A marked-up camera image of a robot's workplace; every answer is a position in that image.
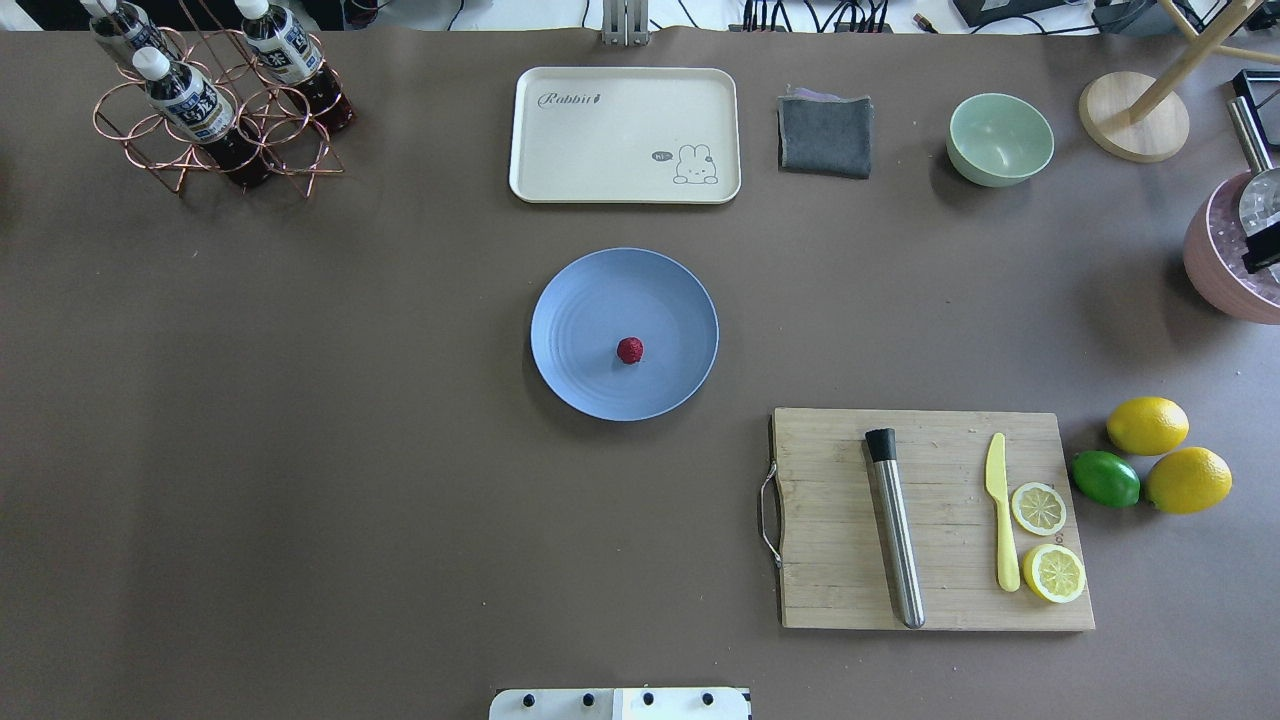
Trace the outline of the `red strawberry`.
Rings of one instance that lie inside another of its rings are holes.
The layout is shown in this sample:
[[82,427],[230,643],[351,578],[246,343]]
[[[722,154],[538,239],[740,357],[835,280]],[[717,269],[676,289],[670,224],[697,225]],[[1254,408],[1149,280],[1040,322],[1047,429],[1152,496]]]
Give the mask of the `red strawberry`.
[[639,337],[630,336],[622,338],[614,350],[618,360],[625,365],[634,365],[643,360],[645,347]]

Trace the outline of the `blue plate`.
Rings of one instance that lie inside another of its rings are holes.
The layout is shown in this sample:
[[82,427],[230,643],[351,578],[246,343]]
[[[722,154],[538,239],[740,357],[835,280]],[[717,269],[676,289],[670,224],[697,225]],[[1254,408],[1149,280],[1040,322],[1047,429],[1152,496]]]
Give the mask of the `blue plate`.
[[[532,311],[530,343],[544,382],[567,405],[609,421],[640,421],[700,389],[719,348],[716,306],[684,265],[646,249],[590,252],[562,269]],[[643,360],[614,350],[639,337]]]

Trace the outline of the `cream rabbit tray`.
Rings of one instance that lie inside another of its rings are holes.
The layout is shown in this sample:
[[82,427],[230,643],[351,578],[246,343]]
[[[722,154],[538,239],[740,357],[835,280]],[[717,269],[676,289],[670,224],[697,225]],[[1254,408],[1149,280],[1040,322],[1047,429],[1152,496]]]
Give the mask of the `cream rabbit tray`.
[[721,69],[535,67],[516,83],[508,184],[525,202],[724,204],[741,183]]

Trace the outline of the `steel muddler black tip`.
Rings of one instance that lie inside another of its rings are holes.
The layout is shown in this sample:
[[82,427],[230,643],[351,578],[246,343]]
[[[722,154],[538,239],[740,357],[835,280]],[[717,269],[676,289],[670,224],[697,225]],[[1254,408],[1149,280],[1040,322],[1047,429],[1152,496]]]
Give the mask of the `steel muddler black tip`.
[[902,624],[913,630],[922,629],[925,625],[925,603],[899,468],[895,429],[868,430],[865,442],[870,454],[870,466],[879,486],[888,541],[890,573]]

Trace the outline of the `grey folded cloth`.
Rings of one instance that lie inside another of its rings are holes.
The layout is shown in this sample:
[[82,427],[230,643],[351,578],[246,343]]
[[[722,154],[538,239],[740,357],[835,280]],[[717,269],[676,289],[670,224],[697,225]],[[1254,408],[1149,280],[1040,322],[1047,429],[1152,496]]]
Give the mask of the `grey folded cloth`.
[[870,177],[876,109],[868,96],[792,88],[777,97],[777,117],[782,170]]

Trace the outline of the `wooden cutting board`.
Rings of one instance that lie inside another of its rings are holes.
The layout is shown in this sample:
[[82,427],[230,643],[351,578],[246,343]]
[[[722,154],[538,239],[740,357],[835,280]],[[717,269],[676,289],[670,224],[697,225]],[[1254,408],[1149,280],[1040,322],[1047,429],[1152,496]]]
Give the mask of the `wooden cutting board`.
[[788,629],[902,630],[865,434],[891,428],[925,610],[937,632],[1088,632],[1091,597],[1051,603],[997,582],[993,436],[1007,487],[1041,483],[1065,505],[1048,542],[1082,553],[1059,420],[1051,413],[778,407],[771,416],[778,497],[781,621]]

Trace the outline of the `green bowl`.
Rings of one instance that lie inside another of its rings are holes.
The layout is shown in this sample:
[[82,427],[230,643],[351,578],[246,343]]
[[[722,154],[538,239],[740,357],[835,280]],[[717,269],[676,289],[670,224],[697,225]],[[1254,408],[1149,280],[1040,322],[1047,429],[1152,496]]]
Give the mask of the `green bowl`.
[[1006,94],[978,94],[954,109],[947,155],[972,183],[1004,188],[1043,170],[1055,155],[1055,137],[1029,102]]

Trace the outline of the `yellow plastic knife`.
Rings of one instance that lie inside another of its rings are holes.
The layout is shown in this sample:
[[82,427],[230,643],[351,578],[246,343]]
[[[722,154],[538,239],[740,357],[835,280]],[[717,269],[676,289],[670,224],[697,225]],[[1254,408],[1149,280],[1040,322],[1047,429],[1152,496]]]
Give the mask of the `yellow plastic knife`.
[[1012,516],[1006,468],[1006,437],[1001,432],[992,434],[986,455],[986,492],[995,506],[995,566],[998,587],[1009,593],[1020,589],[1021,579],[1018,565],[1016,547],[1012,538]]

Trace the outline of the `lemon half thick slice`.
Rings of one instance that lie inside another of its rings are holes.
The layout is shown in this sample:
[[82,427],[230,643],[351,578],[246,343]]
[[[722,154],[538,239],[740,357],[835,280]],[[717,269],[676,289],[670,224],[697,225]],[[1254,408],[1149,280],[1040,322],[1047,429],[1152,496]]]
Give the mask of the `lemon half thick slice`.
[[1051,603],[1078,600],[1087,585],[1083,561],[1061,544],[1038,544],[1021,559],[1021,574],[1030,591]]

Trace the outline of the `dark drink bottle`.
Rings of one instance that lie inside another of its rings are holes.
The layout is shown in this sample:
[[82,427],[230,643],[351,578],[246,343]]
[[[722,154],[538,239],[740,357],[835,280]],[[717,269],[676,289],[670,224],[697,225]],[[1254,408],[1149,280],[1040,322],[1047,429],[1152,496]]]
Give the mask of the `dark drink bottle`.
[[259,64],[297,113],[333,135],[355,119],[338,74],[294,13],[274,1],[237,1],[241,32]]
[[178,46],[150,18],[147,12],[128,1],[81,1],[90,14],[90,32],[122,72],[136,76],[134,54],[155,47],[172,61],[182,59]]
[[172,61],[155,47],[138,50],[133,64],[152,106],[230,182],[252,188],[271,177],[259,131],[200,69]]

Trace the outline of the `green lime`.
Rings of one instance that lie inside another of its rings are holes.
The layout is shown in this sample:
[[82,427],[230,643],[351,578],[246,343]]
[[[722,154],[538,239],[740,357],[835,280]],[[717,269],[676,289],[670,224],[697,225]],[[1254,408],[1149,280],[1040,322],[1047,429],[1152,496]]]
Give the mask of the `green lime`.
[[1140,500],[1139,474],[1116,454],[1102,450],[1076,454],[1070,462],[1070,478],[1087,498],[1107,507],[1130,507]]

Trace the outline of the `yellow lemon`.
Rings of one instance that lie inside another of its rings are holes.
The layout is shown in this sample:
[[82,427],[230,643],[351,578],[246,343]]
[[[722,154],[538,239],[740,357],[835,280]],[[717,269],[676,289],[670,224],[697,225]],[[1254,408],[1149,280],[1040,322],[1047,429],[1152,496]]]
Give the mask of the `yellow lemon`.
[[1190,432],[1189,418],[1181,406],[1157,396],[1140,396],[1119,404],[1105,427],[1115,447],[1140,456],[1167,454]]
[[1146,479],[1146,497],[1171,514],[1202,512],[1220,503],[1233,488],[1233,471],[1216,452],[1188,447],[1160,459]]

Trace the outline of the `wooden mug tree stand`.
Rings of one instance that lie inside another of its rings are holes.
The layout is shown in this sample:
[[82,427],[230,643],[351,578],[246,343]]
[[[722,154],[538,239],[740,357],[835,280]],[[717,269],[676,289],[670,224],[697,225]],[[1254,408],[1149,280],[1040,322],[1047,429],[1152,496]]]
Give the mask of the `wooden mug tree stand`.
[[1257,13],[1261,1],[1230,1],[1202,31],[1172,1],[1158,5],[1187,41],[1181,55],[1158,78],[1129,70],[1101,76],[1085,86],[1078,102],[1078,115],[1088,136],[1105,151],[1134,163],[1164,161],[1181,150],[1190,126],[1187,106],[1175,88],[1210,54],[1279,63],[1275,53],[1222,44]]

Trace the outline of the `pink bowl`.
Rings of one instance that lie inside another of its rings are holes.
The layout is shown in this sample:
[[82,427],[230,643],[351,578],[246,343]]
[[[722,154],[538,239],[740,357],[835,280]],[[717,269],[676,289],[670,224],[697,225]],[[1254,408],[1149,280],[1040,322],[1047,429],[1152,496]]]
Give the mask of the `pink bowl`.
[[1238,202],[1251,176],[1222,183],[1201,204],[1187,228],[1183,264],[1197,292],[1217,310],[1263,325],[1279,323],[1279,265],[1257,273],[1242,265],[1247,251]]

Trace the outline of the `metal spoon in bowl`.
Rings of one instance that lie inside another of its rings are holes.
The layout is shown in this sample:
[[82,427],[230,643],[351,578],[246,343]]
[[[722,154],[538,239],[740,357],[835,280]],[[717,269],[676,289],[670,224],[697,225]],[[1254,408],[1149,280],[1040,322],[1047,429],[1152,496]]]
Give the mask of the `metal spoon in bowl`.
[[1242,191],[1238,215],[1253,247],[1277,231],[1279,174],[1270,160],[1260,128],[1245,97],[1235,96],[1228,105],[1231,123],[1251,168],[1251,178]]

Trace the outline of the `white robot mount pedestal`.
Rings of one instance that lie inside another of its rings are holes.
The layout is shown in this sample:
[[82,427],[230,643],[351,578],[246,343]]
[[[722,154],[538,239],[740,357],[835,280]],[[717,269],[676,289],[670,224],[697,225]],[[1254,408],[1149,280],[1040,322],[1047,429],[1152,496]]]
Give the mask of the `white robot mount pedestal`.
[[489,719],[751,719],[750,691],[728,685],[506,689]]

